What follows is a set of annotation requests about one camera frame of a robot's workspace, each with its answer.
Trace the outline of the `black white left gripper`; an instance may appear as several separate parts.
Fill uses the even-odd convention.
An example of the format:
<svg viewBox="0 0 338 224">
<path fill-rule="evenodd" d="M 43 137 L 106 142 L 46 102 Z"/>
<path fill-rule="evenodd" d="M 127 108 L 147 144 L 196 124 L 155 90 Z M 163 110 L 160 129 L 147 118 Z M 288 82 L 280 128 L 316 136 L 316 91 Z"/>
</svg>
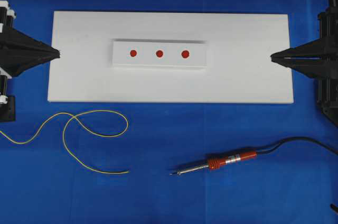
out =
<svg viewBox="0 0 338 224">
<path fill-rule="evenodd" d="M 17 77 L 32 67 L 60 58 L 59 50 L 12 28 L 15 19 L 16 13 L 10 8 L 9 2 L 1 0 L 1 105 L 8 103 L 8 79 Z M 56 55 L 5 56 L 8 50 L 39 51 Z"/>
</svg>

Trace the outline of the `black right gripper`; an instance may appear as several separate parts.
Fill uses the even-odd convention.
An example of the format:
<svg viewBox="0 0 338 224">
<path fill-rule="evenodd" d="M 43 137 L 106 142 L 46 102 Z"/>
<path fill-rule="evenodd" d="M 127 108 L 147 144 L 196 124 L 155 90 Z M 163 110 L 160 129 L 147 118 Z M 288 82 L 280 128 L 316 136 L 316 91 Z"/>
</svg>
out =
<svg viewBox="0 0 338 224">
<path fill-rule="evenodd" d="M 337 7 L 318 15 L 320 39 L 273 53 L 271 61 L 298 71 L 317 83 L 317 104 L 322 108 L 337 107 Z"/>
</svg>

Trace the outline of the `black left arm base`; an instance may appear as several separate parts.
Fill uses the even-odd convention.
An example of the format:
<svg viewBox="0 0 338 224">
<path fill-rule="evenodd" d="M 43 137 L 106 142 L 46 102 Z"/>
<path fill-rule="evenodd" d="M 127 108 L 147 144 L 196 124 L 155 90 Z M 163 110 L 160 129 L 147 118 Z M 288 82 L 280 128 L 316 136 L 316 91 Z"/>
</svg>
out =
<svg viewBox="0 0 338 224">
<path fill-rule="evenodd" d="M 8 96 L 7 104 L 1 104 L 0 122 L 14 122 L 15 119 L 15 97 Z"/>
</svg>

